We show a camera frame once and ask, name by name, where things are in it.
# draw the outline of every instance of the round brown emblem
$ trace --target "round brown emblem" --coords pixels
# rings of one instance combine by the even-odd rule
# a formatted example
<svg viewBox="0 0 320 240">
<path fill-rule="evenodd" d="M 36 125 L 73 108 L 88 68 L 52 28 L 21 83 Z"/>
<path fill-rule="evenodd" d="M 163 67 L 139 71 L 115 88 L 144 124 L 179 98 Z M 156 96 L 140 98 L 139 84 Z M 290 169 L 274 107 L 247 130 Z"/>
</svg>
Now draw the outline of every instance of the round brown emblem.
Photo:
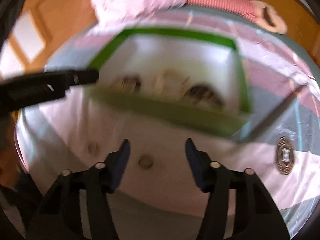
<svg viewBox="0 0 320 240">
<path fill-rule="evenodd" d="M 294 153 L 289 138 L 281 137 L 276 143 L 276 166 L 281 174 L 288 175 L 294 165 Z"/>
</svg>

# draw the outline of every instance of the oval badge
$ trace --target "oval badge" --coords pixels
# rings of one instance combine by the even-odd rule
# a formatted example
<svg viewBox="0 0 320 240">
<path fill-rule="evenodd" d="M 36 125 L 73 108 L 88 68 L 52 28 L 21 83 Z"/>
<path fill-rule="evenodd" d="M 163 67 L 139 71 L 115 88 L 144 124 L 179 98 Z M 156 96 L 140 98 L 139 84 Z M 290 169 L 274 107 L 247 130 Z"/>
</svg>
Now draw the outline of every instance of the oval badge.
<svg viewBox="0 0 320 240">
<path fill-rule="evenodd" d="M 281 174 L 288 175 L 294 165 L 294 153 L 289 138 L 281 137 L 276 143 L 276 166 Z"/>
</svg>

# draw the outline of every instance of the striped fabric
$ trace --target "striped fabric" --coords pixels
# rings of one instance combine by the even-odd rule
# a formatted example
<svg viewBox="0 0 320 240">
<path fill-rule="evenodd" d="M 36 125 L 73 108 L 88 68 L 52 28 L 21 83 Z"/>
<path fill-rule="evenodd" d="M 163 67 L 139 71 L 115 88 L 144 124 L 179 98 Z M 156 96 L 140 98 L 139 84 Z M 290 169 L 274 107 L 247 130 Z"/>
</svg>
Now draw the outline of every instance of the striped fabric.
<svg viewBox="0 0 320 240">
<path fill-rule="evenodd" d="M 255 14 L 255 5 L 248 0 L 187 0 L 187 4 L 239 14 L 251 22 L 256 22 L 258 19 L 258 16 Z"/>
</svg>

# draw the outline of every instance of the green-rimmed container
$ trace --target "green-rimmed container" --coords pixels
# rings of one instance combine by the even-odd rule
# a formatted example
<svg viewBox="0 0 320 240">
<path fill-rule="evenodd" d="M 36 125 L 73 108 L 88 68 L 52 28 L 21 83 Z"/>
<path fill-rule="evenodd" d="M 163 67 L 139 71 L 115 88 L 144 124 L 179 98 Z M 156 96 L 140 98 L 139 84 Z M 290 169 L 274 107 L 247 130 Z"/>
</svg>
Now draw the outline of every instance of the green-rimmed container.
<svg viewBox="0 0 320 240">
<path fill-rule="evenodd" d="M 143 52 L 143 55 L 145 56 L 143 57 L 148 57 L 150 50 L 154 49 L 154 46 L 157 46 L 155 45 L 155 42 L 153 42 L 153 40 L 156 40 L 157 37 L 161 39 L 161 41 L 158 42 L 159 44 L 161 44 L 159 45 L 159 50 L 163 50 L 164 47 L 170 46 L 171 47 L 167 50 L 174 50 L 173 48 L 178 48 L 177 50 L 179 50 L 180 47 L 183 47 L 185 45 L 188 46 L 188 43 L 192 43 L 195 46 L 195 49 L 186 51 L 185 57 L 188 57 L 189 54 L 194 54 L 196 57 L 199 56 L 201 59 L 214 59 L 215 56 L 210 54 L 210 47 L 212 46 L 231 50 L 233 55 L 232 64 L 234 65 L 234 76 L 236 78 L 238 111 L 222 111 L 220 109 L 207 110 L 195 106 L 186 105 L 182 102 L 170 100 L 164 101 L 163 98 L 157 98 L 154 95 L 146 95 L 143 93 L 126 94 L 121 91 L 110 89 L 108 87 L 110 81 L 101 85 L 101 80 L 104 80 L 103 77 L 100 77 L 100 83 L 97 86 L 93 86 L 88 89 L 90 95 L 93 98 L 105 102 L 108 105 L 114 106 L 116 108 L 130 110 L 139 114 L 145 114 L 165 121 L 169 121 L 174 124 L 183 125 L 189 128 L 194 128 L 223 137 L 231 136 L 246 123 L 248 114 L 251 112 L 248 87 L 244 75 L 244 70 L 242 68 L 241 59 L 238 54 L 238 49 L 232 39 L 222 37 L 220 35 L 198 32 L 194 30 L 174 28 L 125 29 L 100 51 L 95 59 L 92 60 L 92 62 L 89 64 L 89 68 L 100 70 L 100 76 L 102 70 L 104 73 L 102 76 L 108 76 L 109 70 L 111 73 L 117 71 L 118 69 L 121 69 L 121 64 L 117 64 L 113 57 L 119 58 L 119 53 L 116 53 L 116 51 L 119 51 L 119 49 L 133 37 L 139 37 L 140 40 L 131 42 L 130 45 L 127 44 L 128 53 L 120 54 L 123 56 L 123 58 L 125 58 L 124 61 L 126 62 L 128 62 L 128 59 L 130 61 L 130 55 L 128 54 L 134 54 L 134 50 L 136 48 L 132 47 L 139 46 L 141 41 L 144 41 L 144 43 L 146 44 L 146 49 Z M 200 47 L 202 48 L 201 50 L 204 51 L 204 53 L 199 53 L 196 51 Z M 221 52 L 218 53 L 216 57 L 226 57 L 223 50 L 218 51 Z M 195 69 L 197 73 L 201 73 L 202 64 L 197 64 Z M 219 72 L 223 71 L 224 68 L 220 66 L 220 70 L 218 70 L 218 72 L 216 71 L 216 74 L 214 74 L 213 77 L 216 77 Z M 118 75 L 121 76 L 121 74 L 123 75 L 124 73 L 122 72 L 122 70 L 119 70 Z"/>
</svg>

